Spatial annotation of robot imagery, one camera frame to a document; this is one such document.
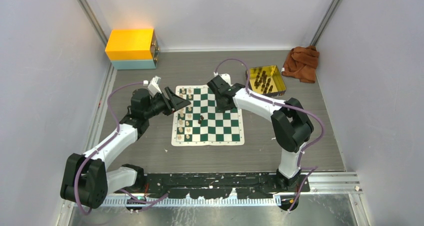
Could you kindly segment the dark brown chess piece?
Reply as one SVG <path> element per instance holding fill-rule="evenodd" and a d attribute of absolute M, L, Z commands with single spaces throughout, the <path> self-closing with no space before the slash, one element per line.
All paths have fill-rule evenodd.
<path fill-rule="evenodd" d="M 202 123 L 202 121 L 204 120 L 204 116 L 203 115 L 200 115 L 199 116 L 199 119 L 198 119 L 198 124 L 201 124 Z"/>

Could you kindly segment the brown crumpled cloth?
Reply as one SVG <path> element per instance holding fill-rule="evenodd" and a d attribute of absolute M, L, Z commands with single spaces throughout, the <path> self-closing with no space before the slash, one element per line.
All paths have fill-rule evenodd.
<path fill-rule="evenodd" d="M 285 77 L 299 79 L 301 83 L 314 84 L 319 56 L 320 53 L 313 45 L 292 48 L 285 59 L 281 74 Z"/>

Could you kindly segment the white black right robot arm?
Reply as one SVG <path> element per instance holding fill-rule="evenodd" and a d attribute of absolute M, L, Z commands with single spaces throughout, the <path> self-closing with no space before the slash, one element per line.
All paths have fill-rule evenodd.
<path fill-rule="evenodd" d="M 253 92 L 240 83 L 229 84 L 220 75 L 207 83 L 214 94 L 220 111 L 241 109 L 271 122 L 277 143 L 281 147 L 281 160 L 276 171 L 277 184 L 283 191 L 291 191 L 296 185 L 301 169 L 301 150 L 309 141 L 314 127 L 300 102 L 272 99 Z"/>

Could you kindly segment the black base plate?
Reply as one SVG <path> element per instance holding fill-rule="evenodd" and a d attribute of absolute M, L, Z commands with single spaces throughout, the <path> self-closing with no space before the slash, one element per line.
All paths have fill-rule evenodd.
<path fill-rule="evenodd" d="M 275 172 L 221 172 L 221 173 L 148 173 L 142 182 L 125 187 L 129 193 L 147 193 L 159 198 L 168 194 L 169 199 L 204 198 L 226 199 L 235 192 L 237 199 L 270 199 L 278 193 L 296 194 L 301 183 L 302 192 L 310 191 L 306 176 L 300 174 L 287 184 Z"/>

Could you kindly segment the gold metal tin tray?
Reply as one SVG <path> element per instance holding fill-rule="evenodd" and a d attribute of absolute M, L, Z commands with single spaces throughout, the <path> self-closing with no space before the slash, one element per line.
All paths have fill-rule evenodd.
<path fill-rule="evenodd" d="M 287 88 L 276 65 L 258 66 L 245 72 L 248 88 L 270 98 L 281 97 Z"/>

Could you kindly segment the yellow and teal box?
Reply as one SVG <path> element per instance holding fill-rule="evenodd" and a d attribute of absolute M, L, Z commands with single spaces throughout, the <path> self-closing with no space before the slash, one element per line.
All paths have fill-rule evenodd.
<path fill-rule="evenodd" d="M 105 47 L 116 70 L 156 69 L 159 52 L 153 28 L 113 29 Z"/>

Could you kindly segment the aluminium frame rail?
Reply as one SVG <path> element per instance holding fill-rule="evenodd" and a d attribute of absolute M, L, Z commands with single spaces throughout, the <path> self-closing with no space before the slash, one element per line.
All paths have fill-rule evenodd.
<path fill-rule="evenodd" d="M 348 198 L 363 193 L 357 176 L 351 172 L 313 172 L 302 173 L 308 181 L 310 191 L 302 192 L 303 182 L 297 193 L 278 193 L 271 198 L 237 199 L 233 191 L 228 198 L 170 199 L 168 194 L 159 198 L 147 196 L 147 193 L 125 193 L 117 191 L 106 196 L 100 207 L 126 207 L 130 211 L 141 211 L 150 207 L 253 207 L 278 206 L 284 211 L 293 211 L 299 205 L 302 196 L 347 195 Z"/>

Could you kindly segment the green white chess mat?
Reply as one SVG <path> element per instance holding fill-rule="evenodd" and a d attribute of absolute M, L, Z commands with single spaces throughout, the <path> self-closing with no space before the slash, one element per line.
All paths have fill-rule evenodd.
<path fill-rule="evenodd" d="M 218 111 L 215 95 L 207 85 L 178 85 L 191 106 L 173 114 L 171 145 L 174 147 L 241 146 L 245 144 L 242 110 Z M 204 117 L 198 124 L 200 115 Z"/>

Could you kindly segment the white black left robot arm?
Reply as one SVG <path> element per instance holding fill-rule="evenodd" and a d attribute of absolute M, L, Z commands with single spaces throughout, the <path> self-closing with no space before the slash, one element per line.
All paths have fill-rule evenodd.
<path fill-rule="evenodd" d="M 107 195 L 121 189 L 141 192 L 146 186 L 142 167 L 123 164 L 114 171 L 107 169 L 128 146 L 142 137 L 151 118 L 159 114 L 169 116 L 190 104 L 189 100 L 178 96 L 169 87 L 155 95 L 151 95 L 146 88 L 134 90 L 127 113 L 116 129 L 94 148 L 68 157 L 60 197 L 81 207 L 97 209 Z"/>

